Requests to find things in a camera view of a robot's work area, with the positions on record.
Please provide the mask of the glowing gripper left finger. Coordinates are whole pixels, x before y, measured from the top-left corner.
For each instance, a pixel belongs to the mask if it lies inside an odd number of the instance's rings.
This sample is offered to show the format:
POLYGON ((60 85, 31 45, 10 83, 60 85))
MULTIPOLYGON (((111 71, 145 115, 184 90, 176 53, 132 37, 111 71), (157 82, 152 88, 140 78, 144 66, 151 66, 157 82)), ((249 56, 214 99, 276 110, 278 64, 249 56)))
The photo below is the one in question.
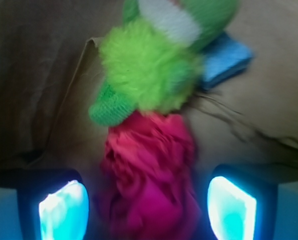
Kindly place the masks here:
POLYGON ((20 170, 17 190, 25 240, 81 240, 89 218, 89 197, 74 169, 20 170))

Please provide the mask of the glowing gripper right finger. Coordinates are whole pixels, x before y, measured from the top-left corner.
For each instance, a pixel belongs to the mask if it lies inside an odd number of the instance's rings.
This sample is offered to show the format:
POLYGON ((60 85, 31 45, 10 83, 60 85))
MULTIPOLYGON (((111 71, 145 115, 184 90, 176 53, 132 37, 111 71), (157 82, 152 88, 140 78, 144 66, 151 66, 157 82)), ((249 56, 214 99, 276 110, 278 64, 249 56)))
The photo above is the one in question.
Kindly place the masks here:
POLYGON ((277 213, 272 164, 221 164, 208 185, 207 212, 218 240, 271 240, 277 213))

